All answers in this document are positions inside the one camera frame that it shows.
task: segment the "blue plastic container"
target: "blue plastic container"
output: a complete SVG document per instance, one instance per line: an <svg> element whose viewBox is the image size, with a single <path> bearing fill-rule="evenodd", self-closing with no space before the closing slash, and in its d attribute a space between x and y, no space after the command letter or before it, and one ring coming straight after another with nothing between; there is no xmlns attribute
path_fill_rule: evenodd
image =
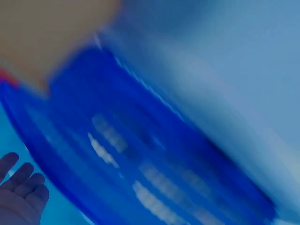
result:
<svg viewBox="0 0 300 225"><path fill-rule="evenodd" d="M107 49L87 47L41 99L1 84L49 179L104 225L262 225L274 204L170 101Z"/></svg>

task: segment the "blue surface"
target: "blue surface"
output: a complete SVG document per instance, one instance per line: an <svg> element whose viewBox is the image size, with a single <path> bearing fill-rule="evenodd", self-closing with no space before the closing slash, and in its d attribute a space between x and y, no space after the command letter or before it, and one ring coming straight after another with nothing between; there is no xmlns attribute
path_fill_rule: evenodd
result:
<svg viewBox="0 0 300 225"><path fill-rule="evenodd" d="M93 221L258 225L274 218L273 203L107 50L87 48L58 73L50 98L3 83L2 102L46 175Z"/></svg>

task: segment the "finger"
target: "finger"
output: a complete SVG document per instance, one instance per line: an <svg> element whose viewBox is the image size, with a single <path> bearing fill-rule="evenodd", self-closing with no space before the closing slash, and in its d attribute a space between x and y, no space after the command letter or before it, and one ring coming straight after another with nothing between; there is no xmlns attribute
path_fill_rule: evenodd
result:
<svg viewBox="0 0 300 225"><path fill-rule="evenodd" d="M5 179L8 171L16 164L18 160L18 154L14 152L8 153L0 159L0 183Z"/></svg>
<svg viewBox="0 0 300 225"><path fill-rule="evenodd" d="M23 184L33 173L34 167L30 163L24 163L9 180L4 182L0 189L14 191L19 185Z"/></svg>
<svg viewBox="0 0 300 225"><path fill-rule="evenodd" d="M25 200L41 215L49 199L49 190L45 185L38 185Z"/></svg>
<svg viewBox="0 0 300 225"><path fill-rule="evenodd" d="M22 185L15 189L15 193L25 198L30 193L34 192L38 185L44 184L45 178L40 173L35 173L28 180L26 180Z"/></svg>

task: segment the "hand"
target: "hand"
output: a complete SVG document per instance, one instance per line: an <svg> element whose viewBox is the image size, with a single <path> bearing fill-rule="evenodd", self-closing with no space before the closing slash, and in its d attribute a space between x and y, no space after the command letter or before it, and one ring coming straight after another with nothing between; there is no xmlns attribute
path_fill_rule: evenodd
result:
<svg viewBox="0 0 300 225"><path fill-rule="evenodd" d="M8 153L0 159L0 183L16 164L19 156ZM45 178L34 171L30 163L23 164L0 186L1 225L39 225L49 198Z"/></svg>

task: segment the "tan surface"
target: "tan surface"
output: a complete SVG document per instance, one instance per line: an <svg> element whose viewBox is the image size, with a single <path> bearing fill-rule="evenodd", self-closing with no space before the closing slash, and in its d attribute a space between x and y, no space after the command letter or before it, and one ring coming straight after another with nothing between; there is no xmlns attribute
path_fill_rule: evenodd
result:
<svg viewBox="0 0 300 225"><path fill-rule="evenodd" d="M99 25L119 0L0 1L0 60L36 88Z"/></svg>

